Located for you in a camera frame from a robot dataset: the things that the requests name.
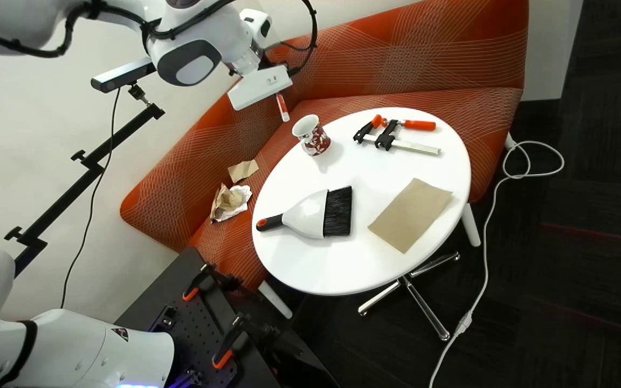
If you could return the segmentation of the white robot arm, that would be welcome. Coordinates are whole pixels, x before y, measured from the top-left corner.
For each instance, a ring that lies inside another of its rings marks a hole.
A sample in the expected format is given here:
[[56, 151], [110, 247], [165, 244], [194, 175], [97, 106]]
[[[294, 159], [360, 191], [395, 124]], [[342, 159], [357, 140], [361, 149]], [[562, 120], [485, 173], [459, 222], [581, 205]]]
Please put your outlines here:
[[[75, 24], [118, 26], [140, 41], [141, 56], [93, 80], [112, 92], [143, 76], [169, 87], [196, 87], [216, 66], [235, 76], [232, 107], [243, 110], [292, 84], [292, 69], [271, 65], [270, 18], [238, 10], [235, 0], [0, 0], [0, 56], [58, 59], [70, 47]], [[146, 106], [93, 153], [75, 159], [83, 175], [29, 226], [10, 236], [18, 254], [0, 249], [0, 311], [12, 279], [45, 249], [42, 232], [101, 175], [126, 136], [162, 110]], [[174, 362], [165, 332], [130, 330], [66, 307], [10, 320], [0, 314], [0, 388], [164, 388]]]

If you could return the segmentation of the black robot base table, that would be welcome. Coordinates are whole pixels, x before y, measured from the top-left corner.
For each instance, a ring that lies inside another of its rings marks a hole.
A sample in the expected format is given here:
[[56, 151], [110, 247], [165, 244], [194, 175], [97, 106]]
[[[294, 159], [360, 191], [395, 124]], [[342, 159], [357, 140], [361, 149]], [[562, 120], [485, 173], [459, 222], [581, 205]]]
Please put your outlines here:
[[[180, 301], [203, 262], [194, 247], [183, 249], [118, 316], [120, 325], [164, 332], [174, 340], [165, 388], [337, 388], [273, 307], [217, 272], [201, 284], [196, 299]], [[232, 360], [212, 370], [211, 355], [235, 316], [246, 318], [246, 332]]]

